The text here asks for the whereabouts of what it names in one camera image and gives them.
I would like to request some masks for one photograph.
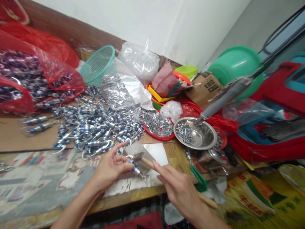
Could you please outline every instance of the wall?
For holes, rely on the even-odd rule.
[[[185,0],[164,56],[201,69],[250,0]]]
[[[201,68],[251,0],[34,1],[136,44],[149,38],[151,51]]]
[[[183,0],[34,1],[162,55]]]
[[[305,4],[305,0],[253,0],[218,46],[213,62],[227,48],[245,45],[259,52],[269,35]]]

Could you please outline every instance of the human hand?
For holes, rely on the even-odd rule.
[[[125,145],[127,145],[127,142],[115,145],[100,160],[95,173],[89,180],[96,192],[105,191],[119,178],[120,174],[133,169],[134,164],[125,163],[130,161],[129,158],[123,155],[116,155],[118,149]]]
[[[170,165],[160,166],[156,161],[153,165],[160,176],[157,178],[164,184],[171,203],[181,215],[196,225],[208,206],[203,203],[188,175],[180,173]]]

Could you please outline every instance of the yellow sack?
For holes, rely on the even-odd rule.
[[[225,191],[226,203],[220,205],[217,213],[226,222],[248,220],[275,214],[269,196],[272,188],[251,173],[245,171],[228,181]]]
[[[236,229],[305,228],[305,169],[283,165],[278,171],[264,175],[261,182],[273,190],[268,198],[275,213],[265,212],[262,216],[235,222],[231,219],[230,226]]]

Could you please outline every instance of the black cable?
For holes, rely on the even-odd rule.
[[[302,6],[297,12],[295,12],[293,15],[291,15],[285,22],[283,22],[279,27],[274,30],[274,32],[267,38],[265,41],[262,50],[259,51],[264,51],[266,54],[270,55],[271,52],[266,50],[266,47],[275,39],[277,36],[285,29],[287,28],[303,11],[305,10],[305,5]],[[287,22],[289,22],[275,37],[273,37]]]
[[[299,38],[305,35],[305,24],[300,27],[294,34],[292,34],[280,47],[278,47],[269,57],[267,57],[262,62],[262,67],[257,70],[252,78],[255,79],[260,74],[262,74],[270,65],[274,62],[274,60],[281,55],[289,46],[291,46],[294,42],[296,42]]]

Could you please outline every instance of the cardboard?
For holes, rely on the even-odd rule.
[[[199,75],[193,83],[201,84],[194,86],[185,94],[190,100],[196,103],[201,110],[205,110],[207,106],[212,103],[212,101],[208,102],[208,100],[213,98],[223,88],[211,72],[204,72],[202,75]]]
[[[20,131],[18,118],[12,116],[0,118],[0,152],[47,150],[57,141],[56,137],[58,136],[59,124],[55,124],[45,132],[38,133],[33,137],[25,137]],[[160,143],[162,141],[146,133],[140,142],[142,144],[148,144]],[[73,139],[71,139],[71,143],[67,145],[67,148],[74,148]]]

